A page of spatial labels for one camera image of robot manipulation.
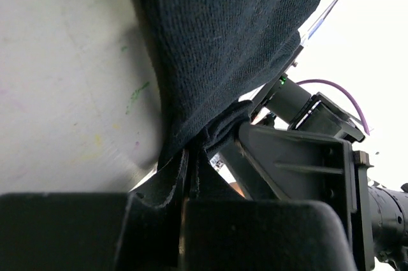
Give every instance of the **ribbed fabric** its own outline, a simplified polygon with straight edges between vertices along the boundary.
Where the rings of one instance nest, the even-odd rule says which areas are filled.
[[[159,167],[200,131],[206,150],[231,139],[248,104],[233,103],[282,71],[319,1],[139,0],[169,124]]]

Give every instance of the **green marker mark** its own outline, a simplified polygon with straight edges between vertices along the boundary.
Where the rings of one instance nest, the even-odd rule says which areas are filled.
[[[127,104],[127,107],[126,107],[126,115],[130,114],[130,109],[133,103],[139,98],[140,92],[144,90],[144,88],[148,87],[149,85],[150,85],[150,82],[146,82],[144,83],[142,87],[138,88],[137,90],[134,91],[134,93],[132,93],[132,96],[130,97],[130,100],[129,100],[129,104]]]

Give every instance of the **folded cloth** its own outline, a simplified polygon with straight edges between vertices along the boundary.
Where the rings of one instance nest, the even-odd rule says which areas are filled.
[[[168,123],[161,168],[193,138],[212,153],[232,139],[239,96],[282,71],[320,0],[137,1]]]

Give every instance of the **dark fabric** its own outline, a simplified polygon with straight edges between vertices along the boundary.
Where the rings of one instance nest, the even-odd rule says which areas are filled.
[[[233,103],[282,71],[319,1],[138,0],[168,121],[159,167],[200,131],[207,150],[231,139],[248,106]]]

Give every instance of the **table surface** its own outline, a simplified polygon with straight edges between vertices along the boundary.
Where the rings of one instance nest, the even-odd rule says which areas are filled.
[[[0,15],[0,192],[131,189],[163,133],[131,0],[0,0]]]

